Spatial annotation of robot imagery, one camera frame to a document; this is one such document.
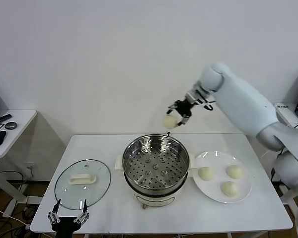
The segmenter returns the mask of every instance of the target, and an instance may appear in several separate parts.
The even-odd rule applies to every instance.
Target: white wall
[[[165,132],[167,106],[217,61],[272,102],[297,100],[298,0],[0,0],[0,97],[64,143]],[[177,132],[237,130],[195,109]]]

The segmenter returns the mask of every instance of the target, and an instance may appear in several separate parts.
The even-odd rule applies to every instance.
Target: floor
[[[25,195],[31,195],[31,196],[43,196],[45,191],[47,189],[47,185],[32,185],[30,184],[28,186],[28,188],[25,191]],[[0,190],[0,210],[4,210],[5,206],[9,203],[9,201],[11,200],[11,197],[6,194],[4,191]],[[19,213],[24,209],[24,205],[20,204],[17,205],[16,209],[14,210],[14,217],[26,222],[23,218],[22,218],[22,214]],[[292,215],[292,213],[290,212],[290,210],[288,209],[288,207],[286,207],[290,217],[292,218],[292,220],[294,221],[294,217]],[[18,221],[15,221],[13,219],[7,219],[7,218],[0,218],[0,238],[16,238],[17,236],[15,236],[10,232],[4,233],[5,231],[11,229],[11,227],[17,227],[20,226],[20,223]],[[26,238],[30,237],[30,233],[27,233],[25,235]],[[234,233],[232,234],[233,238],[238,238],[242,235],[242,233]],[[84,235],[74,235],[74,238],[83,238]],[[89,236],[91,238],[173,238],[176,237],[176,235],[106,235],[106,236],[100,236],[100,235],[92,235]],[[203,234],[203,235],[191,235],[190,238],[226,238],[226,234]],[[269,232],[265,233],[264,235],[260,236],[260,238],[297,238],[297,234],[296,234],[296,229],[292,228],[291,230],[286,230],[286,231],[275,231],[275,232]]]

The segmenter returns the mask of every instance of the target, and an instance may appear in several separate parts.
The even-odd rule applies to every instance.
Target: round plate
[[[69,184],[69,179],[77,174],[96,176],[96,182],[91,184]],[[54,194],[56,200],[61,199],[61,206],[79,210],[83,208],[86,199],[87,206],[98,202],[107,192],[111,181],[108,167],[99,160],[81,160],[69,166],[59,176]]]
[[[238,165],[243,169],[241,179],[233,179],[227,175],[225,169],[230,165]],[[235,203],[244,200],[250,193],[252,185],[249,172],[243,163],[232,155],[221,151],[203,152],[195,158],[193,179],[199,189],[209,198],[223,203]],[[200,178],[198,170],[201,167],[210,167],[214,171],[214,179],[204,181]],[[221,184],[232,181],[238,186],[239,192],[234,197],[227,197],[221,192]]]

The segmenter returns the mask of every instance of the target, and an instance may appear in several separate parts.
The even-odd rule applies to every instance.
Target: table leg
[[[243,235],[241,235],[239,238],[258,238],[261,235],[265,234],[267,231],[262,232],[247,232]]]

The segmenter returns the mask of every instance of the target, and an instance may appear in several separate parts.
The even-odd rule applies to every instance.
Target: glass lid
[[[61,206],[82,209],[98,202],[107,192],[111,181],[108,167],[99,160],[81,160],[69,166],[59,176],[54,194]]]

